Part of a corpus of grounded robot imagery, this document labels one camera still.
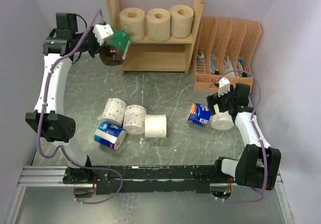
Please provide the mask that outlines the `green brown paper roll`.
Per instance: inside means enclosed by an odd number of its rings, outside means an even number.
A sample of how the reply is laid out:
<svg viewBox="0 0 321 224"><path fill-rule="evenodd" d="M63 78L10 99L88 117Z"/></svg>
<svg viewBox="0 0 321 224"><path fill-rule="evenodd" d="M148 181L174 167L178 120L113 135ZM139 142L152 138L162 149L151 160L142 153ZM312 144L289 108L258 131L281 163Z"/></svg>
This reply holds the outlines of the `green brown paper roll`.
<svg viewBox="0 0 321 224"><path fill-rule="evenodd" d="M99 53L99 57L103 64L107 66L117 66L123 64L126 59L127 52L131 41L123 30L113 29L114 36L107 40L104 44L104 49ZM119 52L119 61L110 61L109 50L117 49Z"/></svg>

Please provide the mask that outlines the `beige paper roll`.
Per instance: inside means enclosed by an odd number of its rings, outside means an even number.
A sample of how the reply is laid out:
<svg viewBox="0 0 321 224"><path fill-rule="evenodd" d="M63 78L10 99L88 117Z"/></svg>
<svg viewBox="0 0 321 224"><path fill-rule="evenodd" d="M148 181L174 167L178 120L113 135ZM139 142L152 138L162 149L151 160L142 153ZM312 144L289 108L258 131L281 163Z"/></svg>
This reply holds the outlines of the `beige paper roll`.
<svg viewBox="0 0 321 224"><path fill-rule="evenodd" d="M194 11L186 5L175 5L170 9L171 35L176 38L185 38L190 35Z"/></svg>
<svg viewBox="0 0 321 224"><path fill-rule="evenodd" d="M137 42L145 37L145 12L139 8L125 8L120 14L122 29L131 41Z"/></svg>
<svg viewBox="0 0 321 224"><path fill-rule="evenodd" d="M163 42L171 35L171 14L165 9L151 9L146 15L147 34L154 41Z"/></svg>

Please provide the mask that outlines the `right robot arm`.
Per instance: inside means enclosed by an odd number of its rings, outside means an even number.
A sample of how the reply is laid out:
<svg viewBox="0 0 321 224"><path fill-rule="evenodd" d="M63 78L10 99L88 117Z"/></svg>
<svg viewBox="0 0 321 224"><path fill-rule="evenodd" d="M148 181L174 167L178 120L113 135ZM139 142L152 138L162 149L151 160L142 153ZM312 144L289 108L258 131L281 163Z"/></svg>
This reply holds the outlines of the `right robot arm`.
<svg viewBox="0 0 321 224"><path fill-rule="evenodd" d="M245 148L238 160L218 158L213 178L222 183L232 177L241 186L272 190L281 152L271 147L259 128L255 110L249 106L250 86L243 83L232 85L227 78L222 78L215 85L218 92L207 96L211 127L224 131L236 126Z"/></svg>

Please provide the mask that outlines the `wooden two-tier shelf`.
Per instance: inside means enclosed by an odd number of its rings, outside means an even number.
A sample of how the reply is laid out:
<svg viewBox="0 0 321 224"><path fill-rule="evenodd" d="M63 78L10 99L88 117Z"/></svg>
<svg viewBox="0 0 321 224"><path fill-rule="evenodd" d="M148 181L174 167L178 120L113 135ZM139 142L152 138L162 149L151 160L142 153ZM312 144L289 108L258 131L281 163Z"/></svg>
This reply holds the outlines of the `wooden two-tier shelf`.
<svg viewBox="0 0 321 224"><path fill-rule="evenodd" d="M145 37L137 42L131 41L121 67L122 72L189 72L204 0L106 0L106 5L110 24L117 30L123 30L119 17L123 9L139 8L145 12ZM163 42L150 39L147 34L148 11L159 8L170 12L171 7L175 5L186 5L193 9L194 19L190 35L185 38L170 35L170 38Z"/></svg>

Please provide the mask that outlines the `blue wrapped roll right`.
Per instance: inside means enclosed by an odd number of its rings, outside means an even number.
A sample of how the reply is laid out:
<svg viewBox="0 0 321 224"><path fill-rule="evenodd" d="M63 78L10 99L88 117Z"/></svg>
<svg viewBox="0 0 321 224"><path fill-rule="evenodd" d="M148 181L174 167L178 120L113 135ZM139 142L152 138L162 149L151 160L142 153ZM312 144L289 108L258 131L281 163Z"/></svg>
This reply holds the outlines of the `blue wrapped roll right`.
<svg viewBox="0 0 321 224"><path fill-rule="evenodd" d="M207 106L194 102L188 114L187 121L201 127L206 127L211 119L211 112Z"/></svg>

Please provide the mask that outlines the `blue wrapped roll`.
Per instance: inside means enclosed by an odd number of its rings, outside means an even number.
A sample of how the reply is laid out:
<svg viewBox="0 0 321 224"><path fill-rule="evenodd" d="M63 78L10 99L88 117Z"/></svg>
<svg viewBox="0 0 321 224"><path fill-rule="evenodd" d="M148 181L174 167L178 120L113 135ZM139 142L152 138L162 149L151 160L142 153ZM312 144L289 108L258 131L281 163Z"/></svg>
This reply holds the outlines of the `blue wrapped roll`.
<svg viewBox="0 0 321 224"><path fill-rule="evenodd" d="M211 112L207 106L194 102L188 114L187 121L201 127L206 127L211 119Z"/></svg>
<svg viewBox="0 0 321 224"><path fill-rule="evenodd" d="M125 136L126 131L121 127L102 121L95 131L94 141L113 150L118 150Z"/></svg>

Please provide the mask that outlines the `papers in organizer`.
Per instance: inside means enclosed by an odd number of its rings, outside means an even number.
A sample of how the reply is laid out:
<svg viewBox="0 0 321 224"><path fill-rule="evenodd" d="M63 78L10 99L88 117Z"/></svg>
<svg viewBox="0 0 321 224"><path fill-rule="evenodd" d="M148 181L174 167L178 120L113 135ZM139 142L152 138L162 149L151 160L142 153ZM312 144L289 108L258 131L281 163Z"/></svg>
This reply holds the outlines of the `papers in organizer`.
<svg viewBox="0 0 321 224"><path fill-rule="evenodd" d="M224 72L226 73L225 77L227 76L235 77L235 72L233 71L234 68L229 56L226 56L226 58L224 59L223 68L224 68Z"/></svg>

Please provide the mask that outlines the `blue item in organizer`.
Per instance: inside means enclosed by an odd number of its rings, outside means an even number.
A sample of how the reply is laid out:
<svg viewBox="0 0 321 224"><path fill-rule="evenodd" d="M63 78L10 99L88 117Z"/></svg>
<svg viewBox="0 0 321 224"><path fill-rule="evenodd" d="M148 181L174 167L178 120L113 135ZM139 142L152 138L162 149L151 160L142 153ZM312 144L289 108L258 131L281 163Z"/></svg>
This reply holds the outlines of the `blue item in organizer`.
<svg viewBox="0 0 321 224"><path fill-rule="evenodd" d="M216 64L216 54L212 53L210 57L210 73L215 74L216 72L219 72Z"/></svg>

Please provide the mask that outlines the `white item in organizer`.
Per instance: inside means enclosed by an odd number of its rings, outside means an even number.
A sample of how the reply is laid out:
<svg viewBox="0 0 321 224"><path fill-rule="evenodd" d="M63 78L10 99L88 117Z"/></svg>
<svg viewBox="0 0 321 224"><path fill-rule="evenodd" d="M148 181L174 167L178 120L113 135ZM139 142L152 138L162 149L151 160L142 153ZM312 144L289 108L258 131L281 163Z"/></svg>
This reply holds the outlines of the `white item in organizer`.
<svg viewBox="0 0 321 224"><path fill-rule="evenodd" d="M203 52L197 53L197 60L198 61L203 61L205 59L205 55Z"/></svg>

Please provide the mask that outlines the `dark items in organizer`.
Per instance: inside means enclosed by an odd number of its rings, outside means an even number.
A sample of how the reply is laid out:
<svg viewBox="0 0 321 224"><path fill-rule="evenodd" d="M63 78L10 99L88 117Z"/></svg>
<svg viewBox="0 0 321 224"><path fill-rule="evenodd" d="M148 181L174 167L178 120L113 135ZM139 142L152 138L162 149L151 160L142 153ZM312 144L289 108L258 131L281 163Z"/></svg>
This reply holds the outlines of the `dark items in organizer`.
<svg viewBox="0 0 321 224"><path fill-rule="evenodd" d="M243 63L244 63L244 62L243 62L242 57L241 57L241 56L238 56L237 69L243 70L243 72L240 71L240 72L238 72L238 74L239 74L240 77L247 77L248 75L247 75L247 73L244 72L244 71L245 71L245 68L244 68L244 66L243 66Z"/></svg>

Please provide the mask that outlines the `pink dotted roll left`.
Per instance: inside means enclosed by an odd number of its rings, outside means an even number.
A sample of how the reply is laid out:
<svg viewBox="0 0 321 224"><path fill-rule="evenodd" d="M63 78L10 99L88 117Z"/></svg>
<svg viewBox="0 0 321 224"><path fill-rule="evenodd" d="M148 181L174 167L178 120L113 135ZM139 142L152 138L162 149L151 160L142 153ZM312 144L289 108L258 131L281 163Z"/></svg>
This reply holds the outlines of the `pink dotted roll left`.
<svg viewBox="0 0 321 224"><path fill-rule="evenodd" d="M127 104L118 98L109 98L106 102L103 113L98 117L101 121L122 126Z"/></svg>

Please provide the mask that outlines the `pink dotted roll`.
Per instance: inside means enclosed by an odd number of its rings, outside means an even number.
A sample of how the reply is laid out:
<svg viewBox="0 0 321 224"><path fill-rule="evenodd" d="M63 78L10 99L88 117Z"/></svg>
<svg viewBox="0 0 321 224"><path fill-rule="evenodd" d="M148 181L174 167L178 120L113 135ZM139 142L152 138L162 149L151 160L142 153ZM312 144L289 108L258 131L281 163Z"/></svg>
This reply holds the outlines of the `pink dotted roll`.
<svg viewBox="0 0 321 224"><path fill-rule="evenodd" d="M127 134L141 135L144 133L146 109L140 105L129 105L126 107L123 129Z"/></svg>
<svg viewBox="0 0 321 224"><path fill-rule="evenodd" d="M103 113L98 117L101 121L122 126L127 104L118 98L109 98L106 102Z"/></svg>

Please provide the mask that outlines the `plain white roll centre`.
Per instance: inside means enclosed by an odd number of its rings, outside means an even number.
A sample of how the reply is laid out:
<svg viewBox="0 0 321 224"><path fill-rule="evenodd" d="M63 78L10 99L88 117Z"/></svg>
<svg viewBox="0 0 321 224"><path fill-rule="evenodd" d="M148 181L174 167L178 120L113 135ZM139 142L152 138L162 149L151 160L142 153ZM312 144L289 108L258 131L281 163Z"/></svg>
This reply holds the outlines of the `plain white roll centre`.
<svg viewBox="0 0 321 224"><path fill-rule="evenodd" d="M166 115L146 115L144 135L146 138L165 138L167 135Z"/></svg>

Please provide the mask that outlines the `pink dotted roll right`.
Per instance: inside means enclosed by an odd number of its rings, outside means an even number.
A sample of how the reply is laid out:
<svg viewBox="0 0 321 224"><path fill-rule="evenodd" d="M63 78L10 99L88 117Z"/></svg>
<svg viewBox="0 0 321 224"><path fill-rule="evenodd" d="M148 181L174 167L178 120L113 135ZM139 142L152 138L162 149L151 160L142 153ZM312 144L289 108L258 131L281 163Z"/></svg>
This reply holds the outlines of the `pink dotted roll right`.
<svg viewBox="0 0 321 224"><path fill-rule="evenodd" d="M123 129L127 134L141 135L144 133L146 109L140 105L129 105L126 107Z"/></svg>

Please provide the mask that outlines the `aluminium extrusion rail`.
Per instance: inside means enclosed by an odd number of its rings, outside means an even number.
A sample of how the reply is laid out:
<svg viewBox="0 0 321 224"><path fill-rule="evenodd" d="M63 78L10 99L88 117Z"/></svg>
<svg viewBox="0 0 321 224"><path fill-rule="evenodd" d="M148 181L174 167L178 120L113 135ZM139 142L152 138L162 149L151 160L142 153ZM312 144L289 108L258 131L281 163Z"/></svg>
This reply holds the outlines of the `aluminium extrusion rail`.
<svg viewBox="0 0 321 224"><path fill-rule="evenodd" d="M227 180L214 177L213 170L209 166L112 166L111 168L120 173L123 182L196 181L197 183L207 183L209 185L227 183ZM65 166L26 166L22 170L18 185L89 188L91 186L109 184L112 181L120 181L119 175L112 171L94 170L89 178L77 180L75 177L71 178L71 174Z"/></svg>

